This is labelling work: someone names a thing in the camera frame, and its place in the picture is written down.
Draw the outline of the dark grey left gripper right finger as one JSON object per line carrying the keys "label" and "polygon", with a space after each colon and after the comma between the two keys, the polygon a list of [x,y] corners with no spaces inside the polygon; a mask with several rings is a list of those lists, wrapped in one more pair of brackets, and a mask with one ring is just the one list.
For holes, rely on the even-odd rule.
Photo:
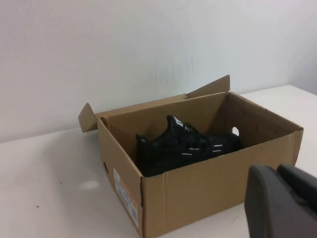
{"label": "dark grey left gripper right finger", "polygon": [[281,164],[277,172],[295,193],[304,199],[312,209],[317,208],[317,178],[288,164]]}

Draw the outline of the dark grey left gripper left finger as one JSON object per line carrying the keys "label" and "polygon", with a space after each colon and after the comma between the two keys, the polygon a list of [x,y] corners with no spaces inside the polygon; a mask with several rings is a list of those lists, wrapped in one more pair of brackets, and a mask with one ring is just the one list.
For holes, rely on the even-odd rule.
{"label": "dark grey left gripper left finger", "polygon": [[252,238],[317,236],[317,209],[298,196],[277,169],[250,166],[244,208]]}

